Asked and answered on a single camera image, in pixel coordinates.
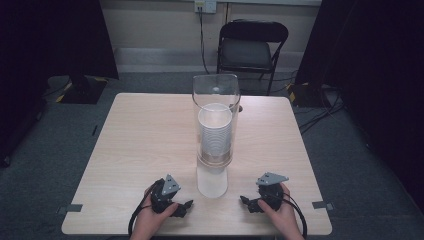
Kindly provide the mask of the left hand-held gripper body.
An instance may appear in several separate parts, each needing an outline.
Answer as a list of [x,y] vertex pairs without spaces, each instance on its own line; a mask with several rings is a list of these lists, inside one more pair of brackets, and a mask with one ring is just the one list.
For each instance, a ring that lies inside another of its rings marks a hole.
[[167,174],[165,178],[156,181],[151,190],[152,209],[155,213],[162,213],[172,204],[173,197],[181,189],[176,180]]

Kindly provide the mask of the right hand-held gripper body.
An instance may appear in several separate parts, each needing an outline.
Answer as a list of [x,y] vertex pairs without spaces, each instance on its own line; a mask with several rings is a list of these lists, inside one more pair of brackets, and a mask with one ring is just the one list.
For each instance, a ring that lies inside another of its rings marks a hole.
[[278,210],[281,206],[284,190],[281,183],[288,181],[287,176],[265,172],[258,178],[256,184],[261,198],[273,209]]

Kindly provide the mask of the stack of white paper cups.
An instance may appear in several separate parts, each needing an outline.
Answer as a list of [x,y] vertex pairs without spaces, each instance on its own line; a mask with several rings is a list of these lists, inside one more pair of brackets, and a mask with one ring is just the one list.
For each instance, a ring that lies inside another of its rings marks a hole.
[[198,113],[200,149],[212,157],[223,156],[230,150],[232,112],[221,103],[205,105]]

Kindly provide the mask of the clear tube cup dispenser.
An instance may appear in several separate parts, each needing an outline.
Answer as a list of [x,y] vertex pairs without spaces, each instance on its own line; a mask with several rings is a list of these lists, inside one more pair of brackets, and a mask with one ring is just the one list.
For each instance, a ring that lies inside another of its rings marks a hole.
[[[193,78],[192,100],[196,129],[197,187],[208,198],[219,198],[228,189],[227,167],[233,159],[239,104],[241,100],[238,78],[234,74],[199,75]],[[212,157],[200,149],[198,113],[207,104],[221,103],[232,112],[230,150],[223,156]]]

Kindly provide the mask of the person's left hand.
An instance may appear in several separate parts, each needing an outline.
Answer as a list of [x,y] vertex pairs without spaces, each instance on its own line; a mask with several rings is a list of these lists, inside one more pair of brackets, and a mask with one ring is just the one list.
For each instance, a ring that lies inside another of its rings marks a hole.
[[162,224],[178,208],[177,203],[172,203],[162,213],[155,213],[151,207],[150,190],[144,192],[146,199],[142,204],[142,210],[138,213],[130,240],[150,240],[160,229]]

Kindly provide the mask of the person's right hand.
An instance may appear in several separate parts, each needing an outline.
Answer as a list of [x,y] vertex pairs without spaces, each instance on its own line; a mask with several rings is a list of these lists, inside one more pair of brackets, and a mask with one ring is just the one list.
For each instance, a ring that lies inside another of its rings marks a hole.
[[258,205],[285,240],[305,240],[299,230],[294,207],[291,205],[290,190],[284,183],[280,186],[285,195],[278,210],[272,209],[264,200],[259,200]]

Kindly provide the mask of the grey tape strip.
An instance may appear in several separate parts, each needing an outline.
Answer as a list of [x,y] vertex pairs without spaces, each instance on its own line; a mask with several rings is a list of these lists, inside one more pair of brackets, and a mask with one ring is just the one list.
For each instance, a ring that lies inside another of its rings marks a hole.
[[331,202],[325,201],[316,201],[312,203],[314,209],[326,209],[328,211],[332,211],[334,209],[334,205]]
[[68,204],[66,206],[59,207],[56,213],[66,215],[68,212],[80,212],[82,210],[82,207],[82,204]]

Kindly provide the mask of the black stand base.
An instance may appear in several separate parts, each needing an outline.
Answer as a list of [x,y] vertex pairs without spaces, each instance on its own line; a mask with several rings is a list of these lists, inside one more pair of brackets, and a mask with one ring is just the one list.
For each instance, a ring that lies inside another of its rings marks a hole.
[[318,108],[328,106],[328,101],[323,95],[323,91],[309,83],[300,85],[288,84],[286,90],[289,100],[296,107]]
[[64,104],[96,104],[106,87],[105,78],[71,75],[70,83],[57,98],[58,103]]

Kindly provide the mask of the black folding chair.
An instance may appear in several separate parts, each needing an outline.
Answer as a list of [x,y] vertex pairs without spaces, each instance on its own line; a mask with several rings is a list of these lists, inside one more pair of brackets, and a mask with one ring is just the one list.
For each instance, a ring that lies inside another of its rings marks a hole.
[[269,74],[269,95],[281,49],[289,31],[282,23],[236,19],[221,27],[216,73],[221,71]]

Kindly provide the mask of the black curtain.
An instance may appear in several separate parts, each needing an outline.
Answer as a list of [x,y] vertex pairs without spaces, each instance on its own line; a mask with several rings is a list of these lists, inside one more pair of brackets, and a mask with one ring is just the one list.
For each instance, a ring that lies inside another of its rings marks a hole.
[[321,0],[296,82],[340,88],[424,213],[424,0]]
[[0,0],[0,167],[71,75],[118,77],[100,0]]

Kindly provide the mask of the white wall socket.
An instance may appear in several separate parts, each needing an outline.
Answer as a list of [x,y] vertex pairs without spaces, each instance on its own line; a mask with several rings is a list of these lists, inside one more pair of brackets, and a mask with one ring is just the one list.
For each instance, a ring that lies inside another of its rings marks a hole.
[[215,14],[217,11],[216,0],[195,0],[194,11],[196,13]]

